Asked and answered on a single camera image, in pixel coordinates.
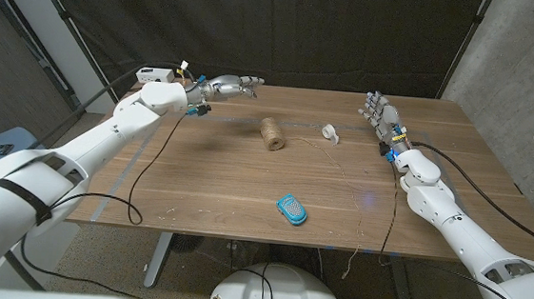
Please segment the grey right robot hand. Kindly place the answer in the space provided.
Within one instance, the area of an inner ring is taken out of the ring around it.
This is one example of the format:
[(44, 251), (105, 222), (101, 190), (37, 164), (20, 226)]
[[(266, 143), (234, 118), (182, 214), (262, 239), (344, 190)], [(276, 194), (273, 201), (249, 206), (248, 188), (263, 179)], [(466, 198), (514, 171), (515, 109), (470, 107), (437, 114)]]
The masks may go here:
[(364, 107), (358, 113), (370, 123), (381, 142), (396, 155), (411, 149), (399, 112), (384, 95), (370, 91), (366, 94)]

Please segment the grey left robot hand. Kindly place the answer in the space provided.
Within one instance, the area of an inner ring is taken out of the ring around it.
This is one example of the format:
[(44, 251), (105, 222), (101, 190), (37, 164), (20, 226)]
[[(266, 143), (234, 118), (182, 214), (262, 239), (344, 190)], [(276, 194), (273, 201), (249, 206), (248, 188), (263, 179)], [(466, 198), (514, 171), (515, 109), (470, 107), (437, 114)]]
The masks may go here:
[(190, 85), (186, 89), (187, 101), (190, 106), (198, 106), (242, 95), (256, 99), (254, 90), (264, 83), (265, 79), (261, 77), (220, 75)]

